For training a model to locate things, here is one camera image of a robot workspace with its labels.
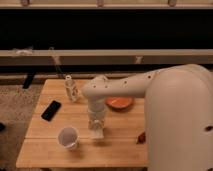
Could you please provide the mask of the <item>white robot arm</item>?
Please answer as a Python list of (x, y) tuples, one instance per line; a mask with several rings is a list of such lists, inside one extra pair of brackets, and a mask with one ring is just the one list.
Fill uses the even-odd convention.
[(82, 87), (89, 118), (105, 117), (109, 96), (143, 98), (148, 171), (213, 171), (213, 73), (174, 66)]

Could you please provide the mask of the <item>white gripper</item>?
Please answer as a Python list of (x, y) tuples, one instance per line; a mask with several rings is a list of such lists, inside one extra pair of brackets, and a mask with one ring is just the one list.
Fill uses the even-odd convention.
[(88, 111), (89, 118), (89, 132), (91, 136), (95, 135), (95, 130), (98, 130), (99, 134), (103, 134), (105, 125), (106, 110), (103, 111)]

